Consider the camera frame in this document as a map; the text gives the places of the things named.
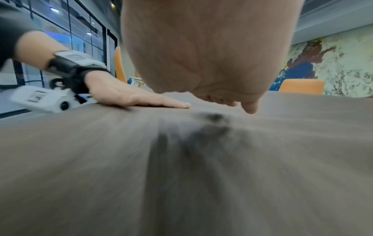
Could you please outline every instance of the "window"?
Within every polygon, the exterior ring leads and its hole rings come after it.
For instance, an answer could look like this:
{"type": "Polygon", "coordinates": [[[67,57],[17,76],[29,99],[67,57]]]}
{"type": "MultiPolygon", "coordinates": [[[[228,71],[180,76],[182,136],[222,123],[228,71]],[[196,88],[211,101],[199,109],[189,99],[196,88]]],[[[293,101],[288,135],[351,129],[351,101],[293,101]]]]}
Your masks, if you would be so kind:
{"type": "MultiPolygon", "coordinates": [[[[78,0],[0,0],[30,17],[46,34],[69,49],[87,53],[106,63],[106,28],[78,0]]],[[[9,102],[14,90],[22,85],[49,88],[57,78],[48,72],[9,60],[0,72],[0,118],[22,113],[9,102]]]]}

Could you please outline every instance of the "blue paint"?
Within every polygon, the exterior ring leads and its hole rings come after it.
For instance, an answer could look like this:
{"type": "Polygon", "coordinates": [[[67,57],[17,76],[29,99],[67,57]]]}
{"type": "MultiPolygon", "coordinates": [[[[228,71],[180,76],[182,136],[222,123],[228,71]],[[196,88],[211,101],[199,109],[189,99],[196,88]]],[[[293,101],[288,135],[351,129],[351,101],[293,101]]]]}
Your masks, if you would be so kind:
{"type": "Polygon", "coordinates": [[[286,79],[312,79],[314,78],[314,66],[310,62],[303,62],[292,69],[281,70],[281,77],[277,77],[269,90],[278,91],[286,79]]]}

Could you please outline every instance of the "hand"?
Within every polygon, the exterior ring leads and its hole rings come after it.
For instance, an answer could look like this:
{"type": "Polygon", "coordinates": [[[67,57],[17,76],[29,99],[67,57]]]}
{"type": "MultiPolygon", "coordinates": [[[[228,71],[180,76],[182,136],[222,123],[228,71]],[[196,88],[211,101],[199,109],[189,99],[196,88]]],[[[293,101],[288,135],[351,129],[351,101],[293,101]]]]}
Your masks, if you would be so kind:
{"type": "Polygon", "coordinates": [[[85,83],[92,97],[104,105],[120,107],[139,105],[171,108],[189,108],[191,106],[186,102],[133,87],[103,71],[89,72],[85,77],[85,83]]]}
{"type": "Polygon", "coordinates": [[[303,0],[124,0],[123,37],[156,93],[255,113],[286,60],[303,0]]]}

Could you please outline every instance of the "painted wall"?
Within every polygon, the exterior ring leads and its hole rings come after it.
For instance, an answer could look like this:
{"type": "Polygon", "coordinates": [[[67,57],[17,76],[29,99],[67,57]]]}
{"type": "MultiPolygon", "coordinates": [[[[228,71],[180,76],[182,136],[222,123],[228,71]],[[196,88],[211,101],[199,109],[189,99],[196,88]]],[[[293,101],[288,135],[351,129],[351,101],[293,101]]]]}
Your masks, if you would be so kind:
{"type": "Polygon", "coordinates": [[[326,95],[373,95],[373,24],[293,45],[270,90],[301,78],[324,80],[326,95]]]}

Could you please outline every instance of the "ceiling light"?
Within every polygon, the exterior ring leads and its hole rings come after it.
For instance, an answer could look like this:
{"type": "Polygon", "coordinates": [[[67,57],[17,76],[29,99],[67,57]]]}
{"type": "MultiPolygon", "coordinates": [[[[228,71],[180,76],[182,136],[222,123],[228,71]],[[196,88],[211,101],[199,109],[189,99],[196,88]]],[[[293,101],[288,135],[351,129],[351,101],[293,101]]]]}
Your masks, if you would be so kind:
{"type": "Polygon", "coordinates": [[[50,9],[55,12],[55,13],[59,13],[59,10],[57,10],[56,8],[53,8],[53,7],[50,7],[50,9]]]}

